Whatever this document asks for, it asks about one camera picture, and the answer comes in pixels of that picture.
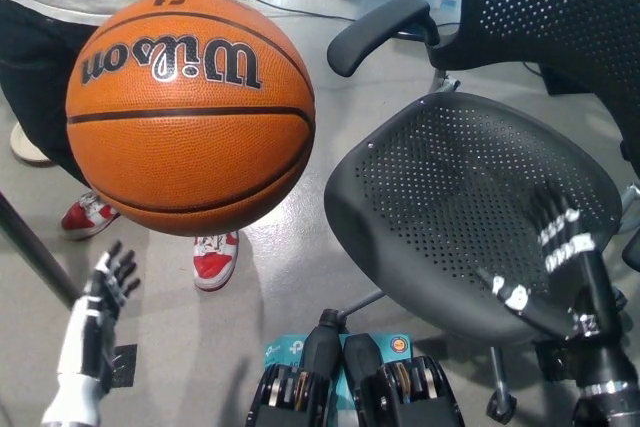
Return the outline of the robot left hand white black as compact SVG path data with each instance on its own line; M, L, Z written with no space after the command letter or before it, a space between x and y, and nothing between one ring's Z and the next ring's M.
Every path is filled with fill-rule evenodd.
M131 293L141 280L135 276L135 252L120 241L103 252L75 301L58 363L58 377L95 381L99 394L111 390L115 326Z

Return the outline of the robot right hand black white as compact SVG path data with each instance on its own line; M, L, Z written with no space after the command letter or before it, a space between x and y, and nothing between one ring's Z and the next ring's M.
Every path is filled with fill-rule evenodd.
M619 334L602 250L582 211L547 182L534 189L526 215L536 234L547 293L479 268L477 275L485 286L510 314L555 339L581 342Z

